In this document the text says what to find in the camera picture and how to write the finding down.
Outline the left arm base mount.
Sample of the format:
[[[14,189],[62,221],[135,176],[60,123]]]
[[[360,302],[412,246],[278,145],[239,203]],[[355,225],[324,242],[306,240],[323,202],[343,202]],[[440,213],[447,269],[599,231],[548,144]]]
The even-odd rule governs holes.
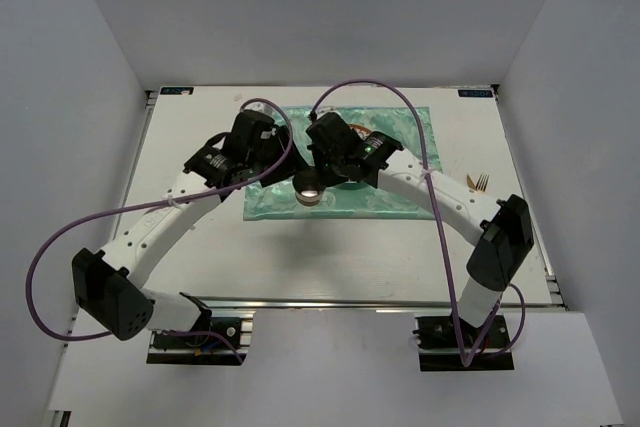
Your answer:
[[[248,354],[253,319],[248,313],[239,316],[214,313],[208,335],[151,335],[146,363],[150,365],[240,366]]]

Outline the gold fork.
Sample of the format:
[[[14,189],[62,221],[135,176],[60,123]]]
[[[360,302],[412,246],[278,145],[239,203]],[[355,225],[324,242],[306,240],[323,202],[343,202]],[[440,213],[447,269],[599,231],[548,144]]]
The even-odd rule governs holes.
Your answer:
[[[489,183],[489,175],[486,173],[482,173],[479,178],[477,179],[477,182],[475,183],[475,190],[478,192],[486,192],[487,191],[487,187],[488,187],[488,183]]]

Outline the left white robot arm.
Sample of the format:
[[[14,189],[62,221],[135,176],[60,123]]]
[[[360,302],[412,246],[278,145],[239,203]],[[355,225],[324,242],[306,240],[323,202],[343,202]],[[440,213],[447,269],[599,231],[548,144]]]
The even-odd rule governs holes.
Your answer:
[[[237,114],[228,133],[210,138],[185,163],[158,207],[97,252],[72,260],[79,307],[121,341],[144,329],[177,331],[199,346],[211,334],[211,312],[185,293],[146,289],[154,268],[206,214],[251,179],[270,185],[291,177],[300,161],[288,125],[254,110]]]

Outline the brown rimmed patterned plate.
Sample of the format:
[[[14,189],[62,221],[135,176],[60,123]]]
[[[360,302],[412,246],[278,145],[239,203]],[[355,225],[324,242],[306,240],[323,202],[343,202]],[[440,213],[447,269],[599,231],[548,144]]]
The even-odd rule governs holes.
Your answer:
[[[349,127],[359,136],[361,140],[365,140],[372,133],[372,131],[369,128],[359,124],[351,123]]]

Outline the gold knife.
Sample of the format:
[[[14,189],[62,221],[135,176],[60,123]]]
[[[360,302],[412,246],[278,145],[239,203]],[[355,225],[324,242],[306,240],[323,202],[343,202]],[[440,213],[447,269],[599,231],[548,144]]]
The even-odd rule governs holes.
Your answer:
[[[471,176],[470,176],[470,175],[467,175],[467,176],[466,176],[466,183],[467,183],[467,186],[468,186],[471,190],[473,190],[473,191],[476,191],[476,190],[477,190],[476,184],[475,184],[474,180],[471,178]]]

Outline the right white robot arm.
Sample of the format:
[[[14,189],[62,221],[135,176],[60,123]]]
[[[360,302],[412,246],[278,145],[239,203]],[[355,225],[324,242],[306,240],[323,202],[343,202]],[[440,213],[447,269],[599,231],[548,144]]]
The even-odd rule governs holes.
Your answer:
[[[382,132],[360,137],[335,112],[312,122],[306,134],[316,170],[329,176],[326,186],[363,182],[398,195],[439,217],[473,246],[451,331],[459,343],[477,344],[488,332],[486,318],[534,246],[527,202],[517,195],[500,200],[473,192],[425,169],[400,141]]]

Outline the white metal cup cork base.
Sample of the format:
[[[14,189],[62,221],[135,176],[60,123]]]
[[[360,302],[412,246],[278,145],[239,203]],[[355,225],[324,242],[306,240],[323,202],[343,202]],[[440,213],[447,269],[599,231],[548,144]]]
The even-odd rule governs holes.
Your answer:
[[[320,203],[326,189],[319,173],[307,169],[296,173],[292,180],[296,200],[303,206],[313,207]]]

